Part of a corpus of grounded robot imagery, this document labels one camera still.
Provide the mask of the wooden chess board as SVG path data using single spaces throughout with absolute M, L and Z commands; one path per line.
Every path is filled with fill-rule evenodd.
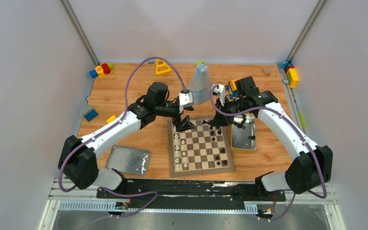
M 211 127 L 213 116 L 192 117 L 196 129 L 177 132 L 167 121 L 170 176 L 181 177 L 235 170 L 227 128 Z

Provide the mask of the silver metal tin box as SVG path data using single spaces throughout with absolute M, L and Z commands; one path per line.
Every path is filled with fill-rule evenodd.
M 255 116 L 237 115 L 231 125 L 231 150 L 235 153 L 253 154 L 257 149 Z

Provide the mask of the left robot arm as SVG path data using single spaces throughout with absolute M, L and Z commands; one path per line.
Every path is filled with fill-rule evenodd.
M 145 95 L 114 121 L 81 138 L 66 138 L 58 162 L 59 178 L 66 176 L 80 190 L 91 185 L 105 187 L 116 198 L 127 194 L 127 184 L 117 170 L 101 168 L 97 160 L 114 144 L 153 122 L 157 116 L 172 118 L 179 132 L 195 129 L 189 116 L 181 118 L 184 110 L 192 111 L 194 100 L 189 91 L 183 90 L 172 101 L 168 100 L 168 86 L 154 82 Z

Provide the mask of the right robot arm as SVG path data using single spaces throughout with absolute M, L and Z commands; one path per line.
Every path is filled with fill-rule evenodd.
M 212 106 L 216 111 L 209 122 L 211 127 L 236 126 L 245 129 L 247 114 L 262 121 L 282 143 L 292 163 L 282 172 L 269 172 L 256 177 L 254 193 L 267 200 L 277 190 L 289 190 L 295 194 L 309 192 L 321 199 L 327 197 L 326 182 L 331 178 L 333 152 L 319 146 L 304 134 L 288 117 L 278 99 L 270 91 L 260 92 L 251 76 L 235 82 L 238 97 L 229 100 L 224 85 L 213 84 Z

